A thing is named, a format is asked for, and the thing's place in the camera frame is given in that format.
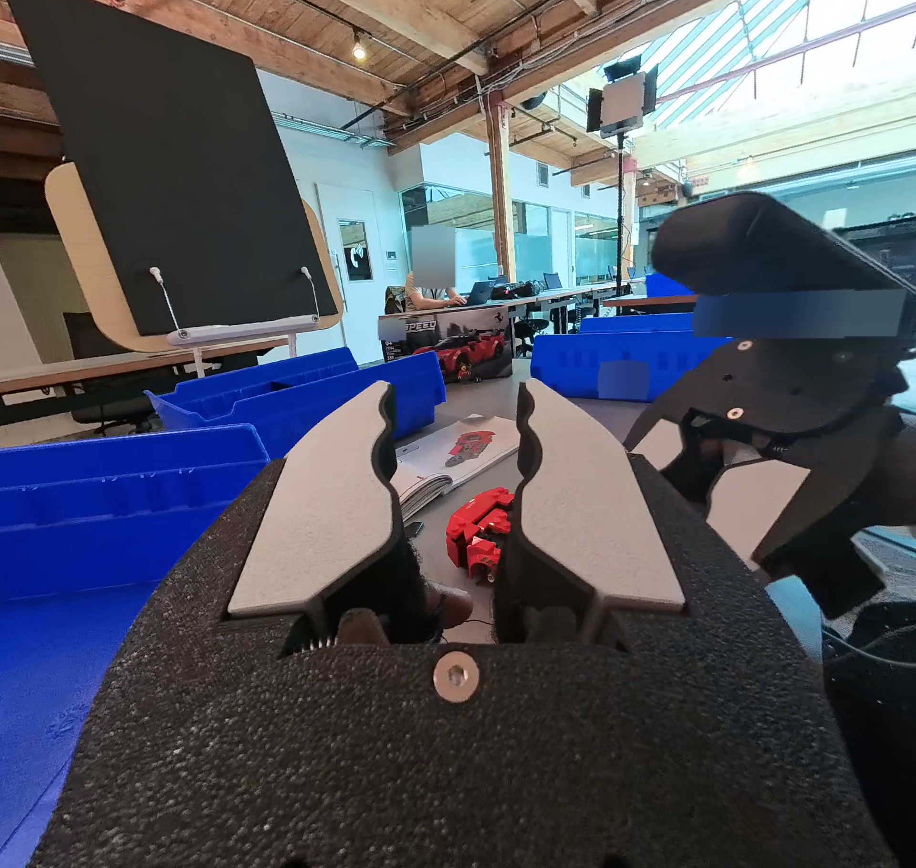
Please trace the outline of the large blue plastic bin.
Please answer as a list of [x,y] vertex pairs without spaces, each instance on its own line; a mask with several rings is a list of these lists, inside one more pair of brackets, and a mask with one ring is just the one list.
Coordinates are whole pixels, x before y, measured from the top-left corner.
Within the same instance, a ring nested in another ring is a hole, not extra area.
[[29,862],[136,615],[268,463],[249,425],[2,450],[2,866]]

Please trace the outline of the white board holder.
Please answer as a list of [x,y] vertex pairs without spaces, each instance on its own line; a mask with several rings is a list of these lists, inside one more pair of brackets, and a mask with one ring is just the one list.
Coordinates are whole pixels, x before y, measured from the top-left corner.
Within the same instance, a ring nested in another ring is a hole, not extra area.
[[175,329],[166,335],[170,347],[196,347],[235,342],[238,340],[258,339],[265,336],[297,335],[317,328],[321,315],[318,311],[312,314],[293,315],[272,321],[249,324],[208,324],[199,326],[182,326],[177,324],[177,316],[168,296],[159,267],[148,268],[149,274],[158,283],[165,298],[167,310]]

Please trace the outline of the studio light panel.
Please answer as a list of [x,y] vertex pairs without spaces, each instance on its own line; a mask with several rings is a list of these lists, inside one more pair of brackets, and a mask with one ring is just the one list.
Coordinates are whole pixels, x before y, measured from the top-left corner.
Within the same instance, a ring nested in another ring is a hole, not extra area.
[[592,88],[586,104],[585,130],[602,138],[627,133],[643,125],[657,107],[658,65],[641,69],[637,55],[604,67],[605,84]]

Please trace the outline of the black quilted pad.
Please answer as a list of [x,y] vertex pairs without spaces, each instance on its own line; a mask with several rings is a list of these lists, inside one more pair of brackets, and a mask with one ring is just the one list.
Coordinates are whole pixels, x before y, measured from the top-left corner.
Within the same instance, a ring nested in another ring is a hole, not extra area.
[[915,865],[915,603],[858,611],[851,633],[822,628],[825,690],[876,826]]

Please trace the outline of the white door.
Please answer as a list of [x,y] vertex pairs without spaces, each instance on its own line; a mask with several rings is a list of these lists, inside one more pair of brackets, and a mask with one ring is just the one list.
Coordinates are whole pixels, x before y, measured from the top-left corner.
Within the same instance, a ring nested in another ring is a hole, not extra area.
[[325,237],[343,297],[342,333],[361,366],[383,360],[378,317],[384,309],[383,249],[371,192],[316,185]]

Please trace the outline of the wooden desk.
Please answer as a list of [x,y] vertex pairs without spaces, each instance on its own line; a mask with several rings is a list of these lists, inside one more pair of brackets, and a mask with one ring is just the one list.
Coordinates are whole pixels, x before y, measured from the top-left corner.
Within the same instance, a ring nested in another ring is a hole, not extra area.
[[186,365],[196,369],[200,363],[218,361],[225,356],[265,352],[288,344],[287,337],[274,336],[158,353],[128,352],[5,370],[1,373],[1,395],[42,391],[65,384],[140,370]]

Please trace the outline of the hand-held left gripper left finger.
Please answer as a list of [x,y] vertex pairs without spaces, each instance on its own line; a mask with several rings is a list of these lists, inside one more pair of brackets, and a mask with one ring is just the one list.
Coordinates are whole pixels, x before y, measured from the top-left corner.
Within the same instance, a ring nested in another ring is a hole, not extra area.
[[396,392],[377,381],[287,454],[228,601],[231,618],[324,614],[401,537],[392,433]]

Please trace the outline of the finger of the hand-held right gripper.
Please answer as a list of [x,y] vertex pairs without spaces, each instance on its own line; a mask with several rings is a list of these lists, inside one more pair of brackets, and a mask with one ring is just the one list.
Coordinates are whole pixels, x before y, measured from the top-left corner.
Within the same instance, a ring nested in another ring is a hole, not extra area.
[[629,452],[643,457],[656,471],[663,472],[681,457],[684,450],[681,427],[669,420],[660,419],[635,441]]
[[810,472],[784,461],[743,461],[718,474],[705,520],[749,571],[762,572],[753,554]]

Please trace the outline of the wooden post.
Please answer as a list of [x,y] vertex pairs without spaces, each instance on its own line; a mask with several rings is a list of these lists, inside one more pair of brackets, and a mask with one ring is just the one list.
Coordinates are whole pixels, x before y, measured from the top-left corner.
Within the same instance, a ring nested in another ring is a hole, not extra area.
[[499,91],[487,95],[486,126],[491,173],[495,247],[501,273],[517,278],[512,197],[510,190],[510,112]]

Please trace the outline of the toy car box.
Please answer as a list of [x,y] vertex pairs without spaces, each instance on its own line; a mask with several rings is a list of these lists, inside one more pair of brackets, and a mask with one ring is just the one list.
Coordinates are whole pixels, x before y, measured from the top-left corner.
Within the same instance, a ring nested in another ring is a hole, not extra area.
[[384,360],[429,353],[445,383],[509,378],[515,340],[506,303],[387,314],[378,320]]

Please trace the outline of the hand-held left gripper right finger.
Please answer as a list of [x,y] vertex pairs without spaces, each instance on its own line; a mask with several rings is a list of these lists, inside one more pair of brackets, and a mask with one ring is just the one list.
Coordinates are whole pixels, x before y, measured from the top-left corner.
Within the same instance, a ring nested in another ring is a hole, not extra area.
[[515,493],[501,602],[680,614],[686,599],[629,455],[541,381],[519,387]]

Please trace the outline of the rounded beige wooden board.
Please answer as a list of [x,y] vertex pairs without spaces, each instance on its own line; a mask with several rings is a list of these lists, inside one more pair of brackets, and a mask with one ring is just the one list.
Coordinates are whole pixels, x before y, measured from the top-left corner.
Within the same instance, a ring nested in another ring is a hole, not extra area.
[[[142,335],[137,330],[76,165],[65,163],[54,168],[45,180],[44,190],[64,249],[99,330],[112,342],[134,352],[162,353],[190,348],[170,347],[166,343],[166,334]],[[322,278],[328,285],[334,305],[329,312],[315,309],[306,313],[320,313],[321,320],[313,330],[322,331],[341,323],[344,302],[322,225],[306,200],[302,200],[302,206],[321,269],[313,273],[306,266],[302,266],[300,274],[308,279],[311,285],[315,284],[317,278]],[[291,357],[296,355],[297,335],[279,335],[288,338]]]

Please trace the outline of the long office desk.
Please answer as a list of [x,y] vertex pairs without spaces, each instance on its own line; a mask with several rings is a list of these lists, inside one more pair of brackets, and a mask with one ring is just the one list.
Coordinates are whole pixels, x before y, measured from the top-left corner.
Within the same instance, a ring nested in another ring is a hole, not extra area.
[[544,289],[534,296],[525,298],[489,301],[486,303],[486,307],[500,307],[513,316],[521,316],[521,314],[525,313],[545,313],[555,308],[564,308],[580,303],[600,309],[615,299],[630,294],[630,282],[622,283],[620,293],[618,293],[616,282],[604,281],[566,289]]

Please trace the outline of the red toy brick assembly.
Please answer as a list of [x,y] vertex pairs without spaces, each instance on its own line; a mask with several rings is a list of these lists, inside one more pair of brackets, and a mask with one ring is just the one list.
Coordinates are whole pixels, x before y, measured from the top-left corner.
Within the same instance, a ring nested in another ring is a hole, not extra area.
[[445,530],[452,563],[476,583],[493,586],[509,540],[515,495],[504,487],[478,493],[452,514]]

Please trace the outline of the black light stand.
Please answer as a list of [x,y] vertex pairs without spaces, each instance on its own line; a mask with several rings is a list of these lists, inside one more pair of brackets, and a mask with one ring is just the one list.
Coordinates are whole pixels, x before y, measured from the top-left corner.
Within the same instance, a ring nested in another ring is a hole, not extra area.
[[626,162],[626,150],[625,150],[625,131],[623,129],[619,130],[615,135],[616,148],[617,148],[617,157],[616,157],[616,199],[617,199],[617,217],[616,217],[616,257],[615,257],[615,287],[614,294],[616,298],[620,298],[623,294],[623,271],[624,271],[624,256],[625,256],[625,245],[628,242],[628,238],[631,232],[632,225],[632,209],[630,200],[631,197],[626,192],[626,176],[627,171],[625,168]]

